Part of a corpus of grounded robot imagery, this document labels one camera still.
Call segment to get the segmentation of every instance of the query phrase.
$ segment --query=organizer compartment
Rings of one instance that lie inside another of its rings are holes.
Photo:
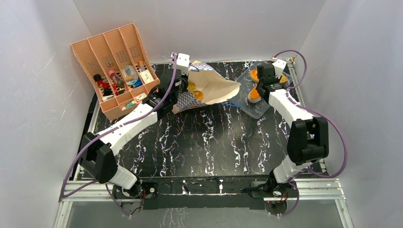
[[[90,37],[71,46],[74,55],[96,91],[102,112],[109,120],[114,120],[133,111],[141,103],[141,100],[138,101],[136,97],[142,94],[148,95],[151,89],[160,83],[151,68],[134,24]],[[131,87],[123,77],[127,65],[132,65],[139,75],[142,70],[149,70],[154,80],[144,83],[139,77],[143,84],[139,87]],[[114,97],[103,101],[103,89],[98,87],[94,75],[99,74],[101,78],[106,78],[112,87],[114,82],[108,74],[110,70],[121,75],[121,79],[125,82],[125,92],[119,95],[112,89]],[[136,104],[125,108],[132,101],[135,101]]]

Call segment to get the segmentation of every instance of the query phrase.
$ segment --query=orange slice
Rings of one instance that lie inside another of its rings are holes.
[[[280,79],[280,83],[286,83],[288,81],[287,77],[284,74],[281,74],[281,79]]]
[[[201,91],[194,91],[193,95],[194,95],[194,98],[196,98],[199,101],[201,101],[203,99],[203,92],[201,92]]]
[[[258,91],[256,90],[256,86],[252,89],[252,91],[250,92],[250,98],[251,99],[258,99],[260,98],[260,95],[258,93]]]
[[[258,70],[257,70],[257,69],[252,70],[252,71],[250,72],[250,78],[251,78],[252,81],[254,81],[254,82],[259,82],[259,79],[258,79]]]

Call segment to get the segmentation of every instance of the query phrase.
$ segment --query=white wall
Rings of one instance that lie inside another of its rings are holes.
[[[271,58],[300,49],[325,0],[74,0],[92,35],[135,23],[151,62]]]
[[[0,227],[53,227],[94,93],[70,44],[72,0],[0,0]]]
[[[402,227],[403,4],[328,0],[301,52],[307,106],[334,118],[348,138],[340,180],[355,227]],[[331,138],[326,164],[335,172],[343,154]]]

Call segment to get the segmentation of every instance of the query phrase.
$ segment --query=paper bag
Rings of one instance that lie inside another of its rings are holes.
[[[190,66],[189,82],[195,83],[196,89],[203,92],[203,99],[197,100],[190,92],[180,93],[178,103],[173,106],[173,113],[224,102],[239,92],[240,83],[223,78],[211,66],[198,61],[192,65],[197,67],[199,72]]]

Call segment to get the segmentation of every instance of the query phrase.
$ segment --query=black bracket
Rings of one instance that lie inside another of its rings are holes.
[[[287,152],[293,163],[316,162],[329,155],[329,128],[323,117],[292,122]]]
[[[173,69],[168,69],[161,75],[160,84],[151,89],[149,95],[143,99],[144,104],[148,104],[151,107],[156,107],[158,105],[168,90],[169,84],[171,83],[172,74]],[[181,71],[176,70],[173,86],[164,103],[157,110],[158,120],[172,111],[173,106],[178,102],[179,93],[186,91],[188,85],[188,76],[182,76]]]
[[[275,191],[282,194],[288,189],[291,189],[291,185],[288,183],[277,183],[273,170],[270,172],[267,181],[252,181],[249,188],[244,188],[243,192],[251,192],[253,198],[266,198],[275,197]]]
[[[261,64],[258,66],[258,85],[256,90],[263,100],[269,102],[269,94],[277,89],[282,89],[280,79],[276,78],[276,70],[273,64]]]
[[[81,139],[82,147],[95,137],[91,132],[86,133]],[[110,144],[105,144],[101,140],[90,145],[78,161],[101,184],[108,182],[117,171],[115,156]]]

